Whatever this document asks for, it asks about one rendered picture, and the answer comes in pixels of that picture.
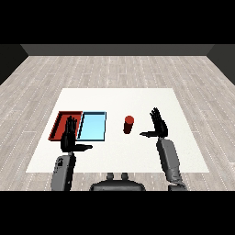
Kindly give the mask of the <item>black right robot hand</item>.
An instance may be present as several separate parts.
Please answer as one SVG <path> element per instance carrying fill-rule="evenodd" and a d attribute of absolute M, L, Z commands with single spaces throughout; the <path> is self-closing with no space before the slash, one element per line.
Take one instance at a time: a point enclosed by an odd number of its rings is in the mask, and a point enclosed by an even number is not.
<path fill-rule="evenodd" d="M 154 131 L 141 132 L 141 136 L 145 136 L 147 138 L 151 137 L 159 137 L 165 138 L 168 136 L 168 128 L 165 121 L 162 119 L 160 111 L 157 107 L 155 107 L 151 112 L 151 120 L 154 126 Z"/>

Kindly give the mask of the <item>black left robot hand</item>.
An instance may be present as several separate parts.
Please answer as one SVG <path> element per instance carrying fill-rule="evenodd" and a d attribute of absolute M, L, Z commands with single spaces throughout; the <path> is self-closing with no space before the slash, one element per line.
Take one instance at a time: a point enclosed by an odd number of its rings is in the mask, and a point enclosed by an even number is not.
<path fill-rule="evenodd" d="M 76 144 L 75 131 L 77 120 L 69 116 L 65 123 L 65 129 L 61 137 L 61 149 L 63 152 L 86 151 L 92 149 L 92 145 Z"/>

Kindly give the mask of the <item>red shallow open box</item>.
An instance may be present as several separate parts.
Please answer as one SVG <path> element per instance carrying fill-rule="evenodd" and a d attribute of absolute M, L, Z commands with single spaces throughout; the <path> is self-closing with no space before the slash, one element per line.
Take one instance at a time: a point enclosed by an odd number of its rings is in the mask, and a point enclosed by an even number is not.
<path fill-rule="evenodd" d="M 60 111 L 54 121 L 48 140 L 50 141 L 61 140 L 62 134 L 65 131 L 65 124 L 68 117 L 71 117 L 74 120 L 76 120 L 75 132 L 78 132 L 82 114 L 83 114 L 82 111 Z"/>

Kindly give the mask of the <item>light blue shallow open box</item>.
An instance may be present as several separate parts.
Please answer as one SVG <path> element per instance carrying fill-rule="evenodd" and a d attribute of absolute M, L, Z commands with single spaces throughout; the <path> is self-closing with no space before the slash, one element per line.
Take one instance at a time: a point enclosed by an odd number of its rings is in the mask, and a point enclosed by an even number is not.
<path fill-rule="evenodd" d="M 77 141 L 104 141 L 106 112 L 85 111 L 79 124 Z"/>

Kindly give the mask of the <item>red can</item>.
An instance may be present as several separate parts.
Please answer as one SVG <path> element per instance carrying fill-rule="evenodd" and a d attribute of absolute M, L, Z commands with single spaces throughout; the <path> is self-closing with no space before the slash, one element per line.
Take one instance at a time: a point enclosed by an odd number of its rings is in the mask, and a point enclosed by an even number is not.
<path fill-rule="evenodd" d="M 126 116 L 125 117 L 125 122 L 124 122 L 124 133 L 129 134 L 132 130 L 134 124 L 134 117 L 133 116 Z"/>

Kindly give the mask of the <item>dark grey robot body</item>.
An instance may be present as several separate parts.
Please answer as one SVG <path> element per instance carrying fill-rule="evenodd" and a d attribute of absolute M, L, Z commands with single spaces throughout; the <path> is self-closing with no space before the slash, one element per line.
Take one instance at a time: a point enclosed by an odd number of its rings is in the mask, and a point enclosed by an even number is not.
<path fill-rule="evenodd" d="M 143 184 L 130 181 L 127 173 L 122 173 L 120 180 L 115 180 L 114 174 L 108 173 L 106 180 L 92 184 L 90 191 L 145 191 L 145 187 Z"/>

